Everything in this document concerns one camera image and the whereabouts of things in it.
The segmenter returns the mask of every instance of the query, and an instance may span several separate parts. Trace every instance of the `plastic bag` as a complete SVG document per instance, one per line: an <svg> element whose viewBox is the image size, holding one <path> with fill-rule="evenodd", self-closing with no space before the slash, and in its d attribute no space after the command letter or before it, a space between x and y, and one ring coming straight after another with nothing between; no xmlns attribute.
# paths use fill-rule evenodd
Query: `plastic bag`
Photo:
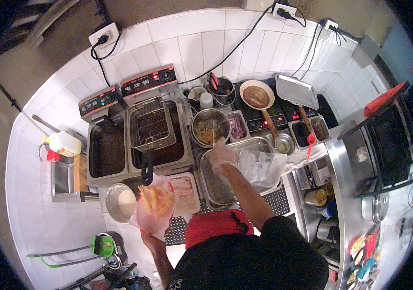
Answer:
<svg viewBox="0 0 413 290"><path fill-rule="evenodd" d="M241 149L238 153L238 170L254 186L276 188L284 172L286 154L264 153Z"/></svg>
<svg viewBox="0 0 413 290"><path fill-rule="evenodd" d="M169 184L169 178L153 174L152 183L143 187L144 191L151 192L143 198L141 196L135 206L135 210L129 223L142 231L148 232L155 238L165 241L165 231L169 226L169 220L173 216L177 195Z"/></svg>

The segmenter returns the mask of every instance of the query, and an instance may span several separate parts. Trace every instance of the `red spatula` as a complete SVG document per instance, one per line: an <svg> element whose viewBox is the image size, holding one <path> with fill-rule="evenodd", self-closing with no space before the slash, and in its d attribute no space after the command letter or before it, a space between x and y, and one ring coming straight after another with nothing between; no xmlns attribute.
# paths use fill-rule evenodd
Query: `red spatula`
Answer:
<svg viewBox="0 0 413 290"><path fill-rule="evenodd" d="M306 154L306 159L309 159L309 155L311 154L311 147L313 147L313 144L316 143L316 136L314 136L313 133L308 135L308 138L306 138L306 141L308 141L309 147L308 147L308 153Z"/></svg>

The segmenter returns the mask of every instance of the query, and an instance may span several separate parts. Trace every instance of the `white towel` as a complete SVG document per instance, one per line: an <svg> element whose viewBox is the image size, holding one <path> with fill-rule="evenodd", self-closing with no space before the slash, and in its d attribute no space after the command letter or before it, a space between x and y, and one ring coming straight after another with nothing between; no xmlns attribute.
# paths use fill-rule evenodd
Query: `white towel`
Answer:
<svg viewBox="0 0 413 290"><path fill-rule="evenodd" d="M311 148L311 155L309 159L306 159L306 154L308 149L304 150L295 150L295 152L287 156L287 163L285 164L285 169L282 175L286 175L289 172L294 171L295 169L302 168L305 165L310 164L311 162L322 158L327 155L327 148L324 143L317 144Z"/></svg>

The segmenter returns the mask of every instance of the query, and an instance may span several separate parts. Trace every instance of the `black shirt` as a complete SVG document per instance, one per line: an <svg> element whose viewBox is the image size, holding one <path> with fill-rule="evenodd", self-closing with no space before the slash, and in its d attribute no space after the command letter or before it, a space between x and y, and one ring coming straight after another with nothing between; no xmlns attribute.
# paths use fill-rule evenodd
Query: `black shirt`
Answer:
<svg viewBox="0 0 413 290"><path fill-rule="evenodd" d="M264 223L261 236L228 234L186 250L166 289L323 289L327 261L283 216Z"/></svg>

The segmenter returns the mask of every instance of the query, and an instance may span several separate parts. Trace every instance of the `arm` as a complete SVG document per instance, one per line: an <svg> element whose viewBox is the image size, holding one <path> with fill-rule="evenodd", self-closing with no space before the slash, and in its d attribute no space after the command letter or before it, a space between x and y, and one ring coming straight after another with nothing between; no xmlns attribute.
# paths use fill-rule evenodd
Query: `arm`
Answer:
<svg viewBox="0 0 413 290"><path fill-rule="evenodd" d="M242 210L253 225L261 231L263 224L274 216L271 207L235 166L223 163L219 165L218 171L227 178L240 202Z"/></svg>
<svg viewBox="0 0 413 290"><path fill-rule="evenodd" d="M209 156L210 163L220 174L227 178L240 206L250 221L261 231L263 224L274 216L271 207L245 179L236 167L234 152L219 139Z"/></svg>
<svg viewBox="0 0 413 290"><path fill-rule="evenodd" d="M166 254L166 243L160 241L149 233L143 234L141 232L141 236L142 241L152 253L158 273L162 279L163 288L165 289L171 282L175 271L171 265L171 262L169 262L168 255Z"/></svg>

